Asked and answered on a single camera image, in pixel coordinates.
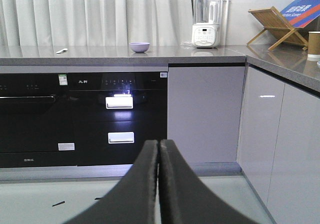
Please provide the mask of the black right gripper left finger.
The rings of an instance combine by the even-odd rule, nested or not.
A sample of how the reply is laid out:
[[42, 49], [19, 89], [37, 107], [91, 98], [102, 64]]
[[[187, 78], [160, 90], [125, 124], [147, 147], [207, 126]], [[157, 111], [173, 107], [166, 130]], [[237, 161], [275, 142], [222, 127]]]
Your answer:
[[158, 141], [144, 142], [134, 164], [98, 202], [67, 224], [153, 224], [158, 177]]

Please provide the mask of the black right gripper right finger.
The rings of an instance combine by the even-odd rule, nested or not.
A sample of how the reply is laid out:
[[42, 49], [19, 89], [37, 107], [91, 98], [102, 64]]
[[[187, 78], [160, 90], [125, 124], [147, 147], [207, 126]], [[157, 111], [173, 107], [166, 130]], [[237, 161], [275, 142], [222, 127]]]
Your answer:
[[163, 224], [253, 224], [193, 172], [175, 142], [159, 143], [159, 204]]

